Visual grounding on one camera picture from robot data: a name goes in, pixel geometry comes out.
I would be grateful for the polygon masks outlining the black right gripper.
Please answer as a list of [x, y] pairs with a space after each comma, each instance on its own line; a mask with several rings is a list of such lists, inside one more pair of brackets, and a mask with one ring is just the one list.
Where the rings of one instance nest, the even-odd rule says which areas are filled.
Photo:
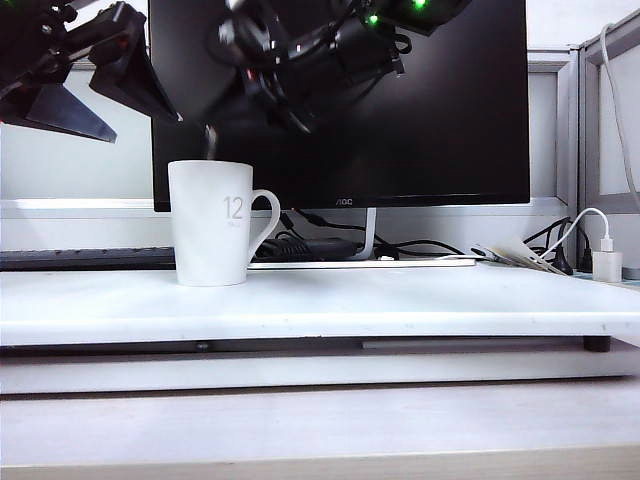
[[224, 93], [201, 119], [205, 132], [243, 122], [243, 88], [263, 80], [268, 109], [303, 134], [315, 129], [303, 86], [303, 5], [294, 1], [227, 1], [212, 26], [212, 59], [226, 69]]

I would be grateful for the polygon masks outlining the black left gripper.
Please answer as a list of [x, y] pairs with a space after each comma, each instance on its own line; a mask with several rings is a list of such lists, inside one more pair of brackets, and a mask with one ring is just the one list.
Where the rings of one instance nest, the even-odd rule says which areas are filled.
[[[118, 1], [72, 30], [87, 1], [1, 3], [1, 122], [114, 143], [117, 133], [64, 86], [83, 58], [90, 88], [149, 117], [179, 118], [146, 50], [146, 17]], [[99, 32], [106, 38], [98, 43]]]

